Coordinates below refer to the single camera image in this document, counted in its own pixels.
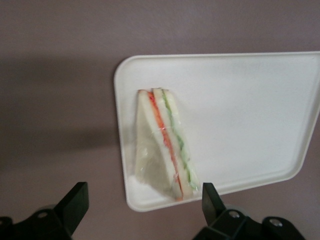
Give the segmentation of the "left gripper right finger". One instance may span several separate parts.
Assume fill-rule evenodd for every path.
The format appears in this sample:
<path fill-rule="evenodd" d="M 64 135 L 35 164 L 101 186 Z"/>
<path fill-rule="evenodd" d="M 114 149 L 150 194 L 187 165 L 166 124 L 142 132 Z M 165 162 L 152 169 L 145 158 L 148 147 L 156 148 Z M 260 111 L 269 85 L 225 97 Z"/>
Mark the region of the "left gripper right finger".
<path fill-rule="evenodd" d="M 304 240 L 287 219 L 268 216 L 257 222 L 235 208 L 227 208 L 212 183 L 202 185 L 202 212 L 207 226 L 195 240 Z"/>

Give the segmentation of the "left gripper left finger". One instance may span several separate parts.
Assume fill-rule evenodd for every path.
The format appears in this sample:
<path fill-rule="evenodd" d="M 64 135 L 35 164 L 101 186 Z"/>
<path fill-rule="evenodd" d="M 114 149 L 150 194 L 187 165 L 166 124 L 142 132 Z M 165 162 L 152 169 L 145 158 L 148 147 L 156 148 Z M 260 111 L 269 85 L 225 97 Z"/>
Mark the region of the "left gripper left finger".
<path fill-rule="evenodd" d="M 13 223 L 0 218 L 2 240 L 71 240 L 89 209 L 87 182 L 78 182 L 53 208 L 36 211 L 27 219 Z"/>

